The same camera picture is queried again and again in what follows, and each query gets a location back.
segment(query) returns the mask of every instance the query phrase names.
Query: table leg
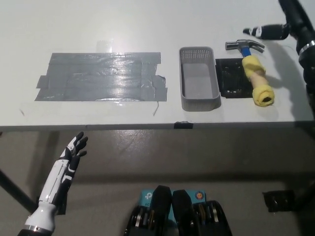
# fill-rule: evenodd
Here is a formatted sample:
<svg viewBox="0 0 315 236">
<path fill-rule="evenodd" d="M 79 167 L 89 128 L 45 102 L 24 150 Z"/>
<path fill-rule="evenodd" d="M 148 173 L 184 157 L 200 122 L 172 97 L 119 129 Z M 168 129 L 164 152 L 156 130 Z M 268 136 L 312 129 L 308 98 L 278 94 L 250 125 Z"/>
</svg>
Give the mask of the table leg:
<svg viewBox="0 0 315 236">
<path fill-rule="evenodd" d="M 0 186 L 30 213 L 37 209 L 37 204 L 10 180 L 2 170 L 0 170 Z"/>
</svg>

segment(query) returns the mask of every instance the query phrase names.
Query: wooden handle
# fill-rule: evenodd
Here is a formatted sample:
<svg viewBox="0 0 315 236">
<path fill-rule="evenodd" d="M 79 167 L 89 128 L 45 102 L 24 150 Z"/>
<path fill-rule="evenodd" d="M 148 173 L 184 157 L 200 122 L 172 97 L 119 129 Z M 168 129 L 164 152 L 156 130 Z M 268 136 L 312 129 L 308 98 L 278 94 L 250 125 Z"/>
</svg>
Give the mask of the wooden handle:
<svg viewBox="0 0 315 236">
<path fill-rule="evenodd" d="M 261 70 L 252 73 L 252 75 L 250 76 L 250 82 L 254 89 L 261 85 L 268 85 L 268 81 L 266 80 L 265 77 L 265 72 Z"/>
</svg>

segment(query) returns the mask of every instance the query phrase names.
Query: white table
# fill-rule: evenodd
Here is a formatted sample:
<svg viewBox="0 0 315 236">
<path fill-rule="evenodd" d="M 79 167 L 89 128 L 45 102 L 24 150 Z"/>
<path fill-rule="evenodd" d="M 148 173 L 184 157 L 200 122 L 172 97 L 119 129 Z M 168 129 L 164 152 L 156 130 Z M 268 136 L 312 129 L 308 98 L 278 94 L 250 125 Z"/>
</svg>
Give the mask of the white table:
<svg viewBox="0 0 315 236">
<path fill-rule="evenodd" d="M 301 0 L 313 23 L 312 0 Z M 209 46 L 215 57 L 226 41 L 251 38 L 245 27 L 284 23 L 277 0 L 12 0 L 0 14 L 0 130 L 173 128 L 187 121 L 194 128 L 232 124 L 296 124 L 314 120 L 307 102 L 296 42 L 290 37 L 266 43 L 259 56 L 272 76 L 275 104 L 221 98 L 211 112 L 181 107 L 179 49 Z M 34 102 L 40 75 L 52 53 L 161 52 L 157 74 L 166 77 L 167 102 Z"/>
</svg>

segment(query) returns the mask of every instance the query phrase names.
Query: hammer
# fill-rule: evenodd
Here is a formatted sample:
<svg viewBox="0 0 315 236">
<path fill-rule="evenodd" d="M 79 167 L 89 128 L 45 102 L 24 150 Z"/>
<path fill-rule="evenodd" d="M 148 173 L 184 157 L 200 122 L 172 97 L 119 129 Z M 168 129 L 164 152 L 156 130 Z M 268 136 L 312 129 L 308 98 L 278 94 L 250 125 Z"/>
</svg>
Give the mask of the hammer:
<svg viewBox="0 0 315 236">
<path fill-rule="evenodd" d="M 275 94 L 266 80 L 265 68 L 261 65 L 257 57 L 251 55 L 250 48 L 263 53 L 265 46 L 254 40 L 247 39 L 225 43 L 226 50 L 238 49 L 244 57 L 242 64 L 245 74 L 253 87 L 252 98 L 254 103 L 260 107 L 267 107 L 274 103 Z"/>
</svg>

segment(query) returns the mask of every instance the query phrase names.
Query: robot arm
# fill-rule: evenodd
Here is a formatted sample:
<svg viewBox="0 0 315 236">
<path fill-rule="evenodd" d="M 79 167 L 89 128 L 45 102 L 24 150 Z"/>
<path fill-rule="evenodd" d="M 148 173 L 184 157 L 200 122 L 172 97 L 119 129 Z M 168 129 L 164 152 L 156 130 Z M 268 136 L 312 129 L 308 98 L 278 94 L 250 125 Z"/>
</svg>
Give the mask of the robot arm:
<svg viewBox="0 0 315 236">
<path fill-rule="evenodd" d="M 55 215 L 72 184 L 82 150 L 88 137 L 84 133 L 74 137 L 54 163 L 41 192 L 37 210 L 27 219 L 18 236 L 51 236 L 55 230 Z"/>
<path fill-rule="evenodd" d="M 297 41 L 296 52 L 304 69 L 304 80 L 311 108 L 315 112 L 315 31 L 310 19 L 298 0 L 279 0 L 285 14 L 285 25 L 266 25 L 243 33 L 264 40 L 284 40 L 289 34 Z"/>
</svg>

